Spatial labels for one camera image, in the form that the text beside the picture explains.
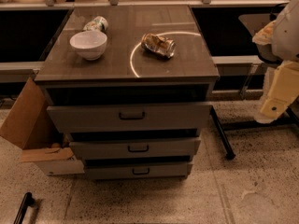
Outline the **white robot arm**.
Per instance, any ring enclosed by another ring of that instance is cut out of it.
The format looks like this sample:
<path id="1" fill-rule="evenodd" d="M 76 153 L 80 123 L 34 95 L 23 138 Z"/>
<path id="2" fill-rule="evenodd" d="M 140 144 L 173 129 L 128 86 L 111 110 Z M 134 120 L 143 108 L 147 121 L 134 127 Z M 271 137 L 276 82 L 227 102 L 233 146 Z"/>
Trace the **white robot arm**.
<path id="1" fill-rule="evenodd" d="M 273 71 L 273 79 L 260 99 L 254 119 L 271 123 L 278 119 L 299 96 L 299 0 L 291 0 L 252 38 L 259 45 L 271 45 L 282 63 Z"/>

